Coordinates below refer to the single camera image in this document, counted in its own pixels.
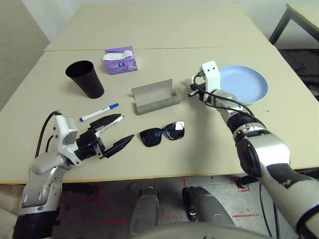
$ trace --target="plate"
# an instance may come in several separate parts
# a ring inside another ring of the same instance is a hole
[[[259,72],[246,66],[227,66],[220,70],[220,88],[234,94],[243,104],[261,101],[268,93],[268,83]]]

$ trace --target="sunglasses lens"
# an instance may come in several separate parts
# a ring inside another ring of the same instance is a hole
[[[168,137],[172,140],[182,138],[185,133],[183,121],[169,124],[165,129]]]
[[[140,137],[147,147],[158,145],[161,141],[162,131],[160,128],[151,128],[140,132]]]

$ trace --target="marker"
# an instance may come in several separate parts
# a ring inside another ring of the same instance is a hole
[[[124,116],[120,116],[118,117],[116,120],[114,120],[112,123],[109,123],[108,125],[104,126],[103,128],[101,128],[100,130],[96,131],[95,135],[97,137],[99,137],[101,134],[103,134],[105,131],[107,131],[109,128],[111,128],[112,126],[114,126],[115,124],[117,124],[118,122],[120,122],[122,119],[124,118]]]
[[[92,118],[92,117],[98,116],[98,115],[100,115],[100,114],[102,114],[102,113],[104,113],[104,112],[106,112],[106,111],[109,111],[109,110],[111,110],[111,109],[113,109],[113,108],[115,108],[115,107],[117,107],[117,106],[119,106],[119,103],[116,103],[116,104],[114,104],[114,105],[107,106],[107,107],[105,107],[105,108],[103,108],[103,109],[101,109],[101,110],[99,110],[99,111],[95,111],[95,112],[93,112],[93,113],[90,113],[90,114],[87,115],[87,116],[81,117],[81,118],[80,118],[80,121],[81,121],[81,122],[86,121],[86,120],[88,120],[88,119],[90,119],[90,118]]]

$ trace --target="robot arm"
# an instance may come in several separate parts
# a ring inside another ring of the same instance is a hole
[[[52,235],[58,216],[63,176],[83,160],[98,155],[110,157],[124,148],[134,135],[125,137],[106,149],[99,135],[123,118],[120,114],[103,117],[90,124],[90,128],[76,139],[77,127],[72,117],[60,113],[55,116],[53,136],[57,149],[39,155],[29,168],[26,184],[14,226],[14,239],[44,239]]]
[[[204,77],[205,86],[191,84],[193,92],[189,96],[199,94],[202,101],[217,107],[233,134],[243,170],[257,177],[266,187],[301,238],[318,238],[319,182],[291,169],[290,151],[283,141],[255,117],[250,117],[242,105],[227,100],[236,100],[236,97],[220,89],[220,74],[215,62],[204,63],[201,69],[197,77]]]

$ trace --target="robot leg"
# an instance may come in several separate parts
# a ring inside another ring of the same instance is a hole
[[[202,187],[184,188],[182,196],[190,221],[235,225],[220,202]]]
[[[136,202],[130,221],[128,238],[158,225],[159,199],[153,187],[145,188]]]

